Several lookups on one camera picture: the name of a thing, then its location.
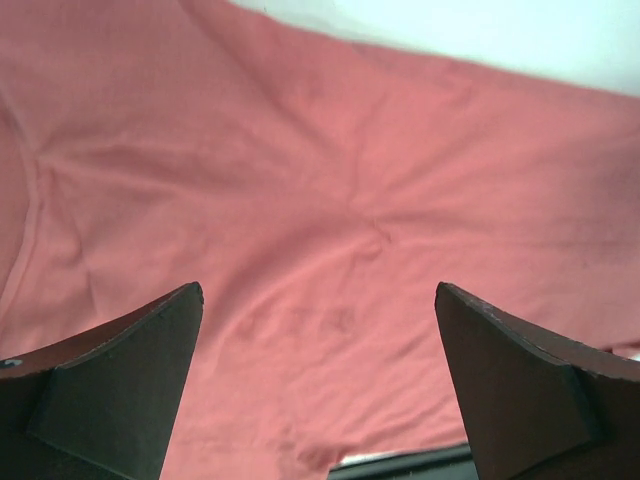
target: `white surface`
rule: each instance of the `white surface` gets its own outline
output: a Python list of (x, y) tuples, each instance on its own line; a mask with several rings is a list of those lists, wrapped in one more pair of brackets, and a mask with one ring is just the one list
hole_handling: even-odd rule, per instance
[(639, 0), (234, 0), (341, 38), (640, 96)]

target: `black object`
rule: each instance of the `black object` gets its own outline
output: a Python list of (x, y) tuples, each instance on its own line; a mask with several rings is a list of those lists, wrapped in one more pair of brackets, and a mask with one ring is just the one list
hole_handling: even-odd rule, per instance
[(0, 361), (0, 479), (157, 480), (202, 319), (197, 283)]
[(436, 313), (481, 479), (640, 478), (640, 363), (450, 284)]
[(478, 480), (469, 445), (383, 457), (334, 468), (328, 480)]

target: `red cloth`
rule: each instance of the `red cloth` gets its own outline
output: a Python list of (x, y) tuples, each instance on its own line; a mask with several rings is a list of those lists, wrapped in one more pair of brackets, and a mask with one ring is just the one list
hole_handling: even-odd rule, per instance
[(440, 280), (640, 340), (637, 99), (204, 0), (5, 0), (0, 94), (0, 356), (204, 287), (165, 480), (464, 440)]

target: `pink fabric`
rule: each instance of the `pink fabric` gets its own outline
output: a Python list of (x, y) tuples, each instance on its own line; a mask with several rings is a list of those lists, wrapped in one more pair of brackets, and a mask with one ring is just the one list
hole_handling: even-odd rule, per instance
[(464, 440), (440, 280), (640, 340), (640, 101), (204, 0), (0, 6), (0, 356), (199, 280), (163, 479)]

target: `wrinkled cloth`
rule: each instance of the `wrinkled cloth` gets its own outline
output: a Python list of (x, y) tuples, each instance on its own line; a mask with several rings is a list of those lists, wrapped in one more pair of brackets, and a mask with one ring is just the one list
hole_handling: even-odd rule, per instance
[(464, 440), (441, 280), (640, 341), (640, 100), (203, 0), (0, 5), (0, 357), (198, 280), (162, 478)]

